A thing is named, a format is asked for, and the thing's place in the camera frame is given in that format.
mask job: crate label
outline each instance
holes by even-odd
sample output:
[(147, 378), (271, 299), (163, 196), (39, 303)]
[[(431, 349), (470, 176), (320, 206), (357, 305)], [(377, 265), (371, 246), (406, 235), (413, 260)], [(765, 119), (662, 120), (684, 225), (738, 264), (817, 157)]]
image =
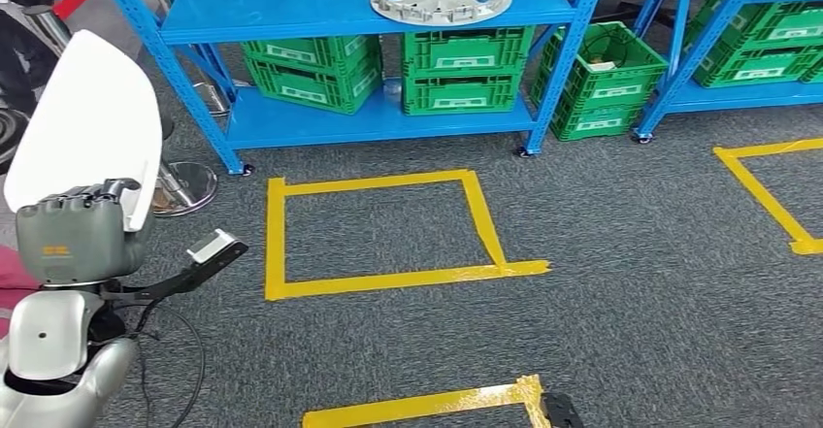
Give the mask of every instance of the crate label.
[(316, 101), (317, 103), (323, 104), (329, 103), (329, 100), (328, 98), (326, 98), (326, 95), (322, 93), (314, 93), (313, 91), (300, 90), (298, 88), (292, 88), (290, 86), (282, 86), (280, 88), (280, 93), (286, 96), (291, 96), (293, 98), (300, 98), (302, 100)]
[(769, 35), (768, 40), (782, 40), (786, 38), (819, 37), (823, 35), (823, 25), (803, 28), (776, 28)]
[(281, 48), (276, 45), (267, 45), (266, 54), (270, 56), (285, 57), (286, 59), (296, 59), (298, 61), (311, 62), (313, 64), (317, 63), (317, 56), (313, 52)]
[(740, 71), (735, 74), (734, 81), (746, 81), (749, 79), (766, 79), (769, 77), (780, 77), (786, 72), (785, 67), (775, 67), (773, 69), (758, 69), (754, 71)]
[(595, 63), (587, 63), (589, 68), (595, 72), (605, 72), (610, 71), (612, 69), (617, 69), (617, 65), (614, 64), (614, 61), (609, 62), (595, 62)]
[(474, 106), (488, 106), (486, 98), (438, 98), (435, 108), (471, 108)]
[(364, 43), (366, 43), (366, 35), (358, 35), (343, 46), (343, 52), (346, 56), (351, 56), (351, 54), (360, 48), (360, 45), (363, 45)]
[(371, 71), (369, 71), (369, 74), (366, 77), (363, 78), (363, 80), (358, 82), (351, 89), (351, 93), (354, 94), (354, 96), (357, 96), (360, 93), (363, 93), (363, 90), (365, 90), (366, 87), (369, 86), (369, 83), (371, 83), (375, 79), (375, 77), (377, 77), (377, 76), (378, 76), (378, 70), (377, 69), (372, 69)]
[(494, 56), (462, 56), (439, 57), (435, 69), (450, 69), (453, 67), (492, 67)]
[(703, 60), (700, 61), (701, 69), (709, 70), (709, 69), (711, 69), (711, 66), (713, 66), (713, 65), (714, 65), (714, 59), (712, 59), (708, 56), (704, 57)]
[(575, 130), (592, 130), (592, 129), (608, 129), (610, 127), (617, 127), (623, 124), (624, 117), (618, 119), (596, 120), (594, 122), (581, 122), (575, 127)]
[(614, 98), (615, 96), (636, 95), (642, 93), (642, 85), (620, 86), (618, 88), (601, 88), (594, 90), (592, 98)]
[(736, 16), (735, 16), (735, 18), (733, 18), (733, 19), (732, 19), (732, 21), (731, 21), (731, 22), (729, 22), (729, 23), (730, 23), (733, 27), (735, 27), (736, 29), (738, 29), (738, 30), (743, 30), (743, 28), (744, 28), (744, 27), (746, 26), (746, 24), (748, 23), (748, 19), (747, 19), (747, 18), (745, 18), (745, 17), (743, 17), (743, 16), (741, 16), (740, 14), (738, 14), (738, 15), (736, 15)]

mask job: black cable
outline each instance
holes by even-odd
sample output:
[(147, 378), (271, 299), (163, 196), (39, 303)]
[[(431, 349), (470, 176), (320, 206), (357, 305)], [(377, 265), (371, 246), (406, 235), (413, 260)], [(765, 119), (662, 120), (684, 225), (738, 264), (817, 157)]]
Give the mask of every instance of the black cable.
[(194, 337), (194, 341), (197, 344), (197, 348), (200, 350), (200, 370), (197, 375), (197, 382), (194, 384), (194, 390), (192, 390), (191, 392), (191, 397), (188, 400), (188, 404), (186, 404), (185, 409), (183, 409), (180, 416), (178, 416), (178, 419), (172, 425), (172, 428), (179, 428), (185, 421), (185, 419), (188, 417), (188, 415), (191, 413), (191, 410), (194, 408), (194, 403), (197, 402), (197, 398), (200, 396), (200, 390), (203, 388), (203, 380), (206, 378), (206, 347), (203, 346), (203, 339), (200, 338), (200, 333), (197, 332), (197, 329), (194, 327), (194, 325), (191, 324), (191, 322), (180, 313), (159, 305), (159, 300), (152, 301), (149, 304), (121, 305), (115, 307), (115, 310), (131, 309), (135, 307), (144, 307), (143, 313), (141, 313), (140, 316), (140, 323), (142, 323), (144, 326), (148, 321), (148, 315), (154, 309), (162, 310), (163, 312), (174, 316), (179, 321), (181, 321), (182, 324), (184, 324), (189, 331), (191, 331), (191, 335)]
[(151, 423), (151, 398), (148, 396), (146, 390), (146, 355), (143, 353), (143, 346), (140, 345), (140, 340), (135, 339), (137, 349), (140, 351), (138, 358), (140, 358), (140, 389), (143, 392), (143, 398), (146, 400), (146, 428)]
[(604, 32), (592, 38), (591, 40), (586, 40), (585, 43), (583, 43), (582, 48), (580, 49), (580, 55), (583, 56), (583, 58), (587, 62), (589, 62), (592, 59), (589, 56), (591, 53), (591, 47), (595, 45), (597, 42), (603, 40), (604, 38), (608, 38), (609, 43), (611, 45), (623, 47), (623, 58), (620, 59), (620, 61), (612, 61), (614, 62), (615, 68), (623, 67), (626, 64), (626, 61), (629, 59), (629, 45), (634, 41), (634, 38), (630, 37), (627, 39), (621, 39), (618, 33), (608, 30), (602, 23), (595, 23), (594, 25), (599, 26), (602, 30), (604, 30)]

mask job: pink cloth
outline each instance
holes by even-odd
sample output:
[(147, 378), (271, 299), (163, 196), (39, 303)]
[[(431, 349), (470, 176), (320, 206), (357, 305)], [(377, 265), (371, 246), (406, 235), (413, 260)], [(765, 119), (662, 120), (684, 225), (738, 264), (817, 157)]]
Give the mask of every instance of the pink cloth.
[(0, 246), (0, 338), (9, 333), (9, 318), (17, 302), (40, 287), (23, 268), (17, 252)]

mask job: person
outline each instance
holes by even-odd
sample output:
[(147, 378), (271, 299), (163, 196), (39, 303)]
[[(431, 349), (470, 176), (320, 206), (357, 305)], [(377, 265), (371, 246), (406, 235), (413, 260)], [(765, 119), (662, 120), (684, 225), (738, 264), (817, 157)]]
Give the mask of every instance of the person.
[[(54, 4), (54, 0), (9, 0), (20, 6)], [(20, 62), (28, 62), (28, 71)], [(34, 33), (0, 10), (0, 99), (13, 109), (32, 115), (37, 107), (34, 89), (49, 81), (57, 55)]]

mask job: gray carpet floor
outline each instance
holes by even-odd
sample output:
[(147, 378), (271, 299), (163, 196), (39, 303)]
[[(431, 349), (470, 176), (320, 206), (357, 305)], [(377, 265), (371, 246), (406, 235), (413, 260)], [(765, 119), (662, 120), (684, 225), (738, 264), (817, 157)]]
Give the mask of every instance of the gray carpet floor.
[[(604, 0), (604, 9), (616, 0)], [(665, 29), (650, 43), (665, 45)], [(391, 46), (388, 60), (396, 58)], [(226, 55), (247, 77), (236, 48)], [(823, 134), (823, 107), (671, 115), (657, 140), (558, 143), (518, 159), (516, 135), (244, 151), (229, 177), (146, 54), (161, 109), (178, 123), (170, 160), (220, 173), (203, 211), (160, 220), (130, 282), (185, 263), (216, 227), (251, 246), (201, 289), (170, 300), (208, 348), (186, 427), (292, 427), (306, 411), (514, 382), (539, 374), (570, 394), (588, 427), (823, 425), (823, 255), (798, 256), (779, 225), (712, 154)], [(823, 236), (823, 151), (746, 165)], [(477, 171), (510, 260), (548, 259), (547, 275), (265, 302), (266, 179), (329, 181), (455, 168)], [(290, 280), (489, 262), (453, 183), (290, 199)], [(103, 426), (169, 426), (197, 350), (158, 313), (139, 372)], [(390, 426), (522, 427), (522, 408)]]

